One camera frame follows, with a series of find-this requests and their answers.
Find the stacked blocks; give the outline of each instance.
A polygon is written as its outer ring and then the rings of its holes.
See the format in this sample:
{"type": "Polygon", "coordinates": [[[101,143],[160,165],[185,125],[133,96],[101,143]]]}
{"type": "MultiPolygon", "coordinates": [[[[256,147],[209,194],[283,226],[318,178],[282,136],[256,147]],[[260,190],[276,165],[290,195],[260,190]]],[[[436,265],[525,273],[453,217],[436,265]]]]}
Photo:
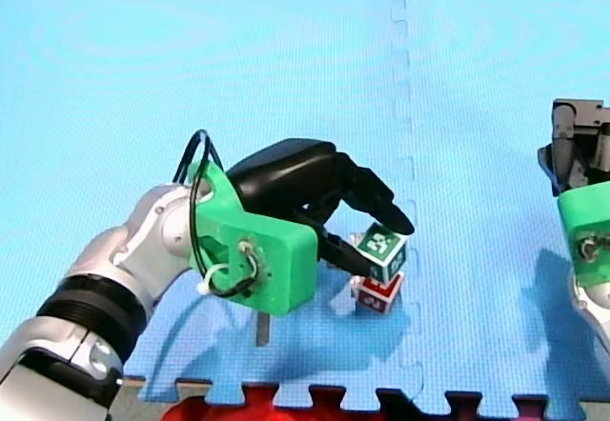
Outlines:
{"type": "Polygon", "coordinates": [[[400,291],[406,261],[405,236],[374,223],[365,233],[352,234],[351,243],[372,263],[371,276],[352,277],[352,296],[357,302],[379,313],[387,313],[400,291]]]}

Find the green cube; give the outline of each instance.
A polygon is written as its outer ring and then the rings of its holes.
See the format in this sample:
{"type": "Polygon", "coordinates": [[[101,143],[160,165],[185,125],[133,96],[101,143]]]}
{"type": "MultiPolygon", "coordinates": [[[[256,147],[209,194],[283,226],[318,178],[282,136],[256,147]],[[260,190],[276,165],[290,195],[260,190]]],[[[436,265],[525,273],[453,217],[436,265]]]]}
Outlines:
{"type": "Polygon", "coordinates": [[[387,285],[407,260],[406,243],[407,237],[404,235],[374,223],[356,248],[372,262],[371,277],[387,285]]]}

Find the green robot part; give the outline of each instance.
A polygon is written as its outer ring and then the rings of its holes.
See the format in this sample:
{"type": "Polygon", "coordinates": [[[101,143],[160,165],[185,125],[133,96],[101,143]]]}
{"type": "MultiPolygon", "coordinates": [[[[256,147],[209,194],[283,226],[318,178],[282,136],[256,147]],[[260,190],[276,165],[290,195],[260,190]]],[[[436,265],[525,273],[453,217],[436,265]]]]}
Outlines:
{"type": "MultiPolygon", "coordinates": [[[[191,182],[198,164],[189,167],[191,182]]],[[[293,311],[315,293],[317,236],[308,226],[244,211],[225,173],[213,162],[206,168],[205,181],[212,198],[195,209],[196,230],[206,268],[216,271],[212,280],[226,290],[252,274],[252,267],[240,249],[246,244],[257,261],[256,281],[230,300],[270,315],[293,311]]],[[[192,267],[196,267],[191,258],[192,267]]]]}
{"type": "Polygon", "coordinates": [[[559,195],[559,213],[583,288],[610,281],[610,182],[568,190],[559,195]]]}

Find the blue foam mat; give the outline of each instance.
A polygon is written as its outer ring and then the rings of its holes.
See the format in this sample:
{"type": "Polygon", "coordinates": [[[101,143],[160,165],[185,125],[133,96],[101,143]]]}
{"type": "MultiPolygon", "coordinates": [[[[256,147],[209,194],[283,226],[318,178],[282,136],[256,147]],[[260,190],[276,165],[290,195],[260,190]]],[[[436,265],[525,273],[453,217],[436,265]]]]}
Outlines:
{"type": "MultiPolygon", "coordinates": [[[[208,129],[225,164],[288,136],[333,140],[372,167],[414,217],[407,282],[390,316],[350,312],[345,277],[320,269],[314,301],[272,321],[178,280],[127,373],[142,396],[211,379],[346,388],[374,410],[403,390],[426,412],[446,391],[608,399],[592,334],[567,299],[569,265],[536,149],[556,97],[610,96],[609,0],[0,0],[0,336],[35,312],[82,247],[166,182],[208,129]]],[[[331,227],[363,229],[339,210],[331,227]]]]}

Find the screw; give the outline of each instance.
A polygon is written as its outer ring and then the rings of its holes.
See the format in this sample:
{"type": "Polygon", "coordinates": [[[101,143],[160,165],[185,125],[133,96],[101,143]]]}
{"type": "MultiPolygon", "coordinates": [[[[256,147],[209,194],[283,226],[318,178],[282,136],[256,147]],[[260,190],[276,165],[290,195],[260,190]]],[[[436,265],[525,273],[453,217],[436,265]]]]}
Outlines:
{"type": "Polygon", "coordinates": [[[589,237],[580,241],[579,255],[585,262],[592,263],[597,259],[598,242],[595,238],[589,237]]]}

